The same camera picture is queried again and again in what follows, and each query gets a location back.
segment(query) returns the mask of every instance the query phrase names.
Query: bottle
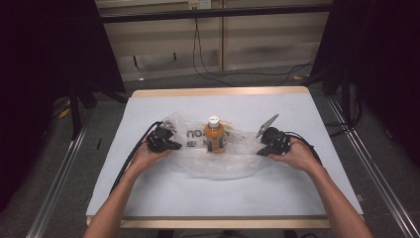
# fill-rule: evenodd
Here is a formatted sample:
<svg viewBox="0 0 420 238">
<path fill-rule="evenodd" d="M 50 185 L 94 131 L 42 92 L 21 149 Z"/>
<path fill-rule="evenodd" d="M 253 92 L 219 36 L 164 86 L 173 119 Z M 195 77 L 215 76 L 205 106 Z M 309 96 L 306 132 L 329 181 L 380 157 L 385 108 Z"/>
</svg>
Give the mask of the bottle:
<svg viewBox="0 0 420 238">
<path fill-rule="evenodd" d="M 207 137 L 207 151 L 218 154 L 224 153 L 226 150 L 225 127 L 220 124 L 219 117 L 211 116 L 204 132 Z"/>
</svg>

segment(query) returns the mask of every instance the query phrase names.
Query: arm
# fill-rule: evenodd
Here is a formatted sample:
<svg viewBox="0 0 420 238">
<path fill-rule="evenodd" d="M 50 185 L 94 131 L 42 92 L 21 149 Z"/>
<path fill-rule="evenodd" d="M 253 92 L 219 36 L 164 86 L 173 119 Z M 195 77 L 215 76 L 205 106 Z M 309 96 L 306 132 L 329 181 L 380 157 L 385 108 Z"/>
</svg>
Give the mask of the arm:
<svg viewBox="0 0 420 238">
<path fill-rule="evenodd" d="M 148 146 L 143 144 L 133 156 L 118 185 L 96 212 L 83 237 L 117 237 L 124 209 L 137 177 L 169 153 L 170 151 L 159 154 L 150 152 Z"/>
<path fill-rule="evenodd" d="M 284 156 L 268 155 L 272 160 L 285 162 L 306 172 L 313 181 L 324 204 L 331 229 L 336 237 L 372 237 L 361 216 L 318 164 L 309 149 L 299 140 L 291 138 L 291 149 Z"/>
</svg>

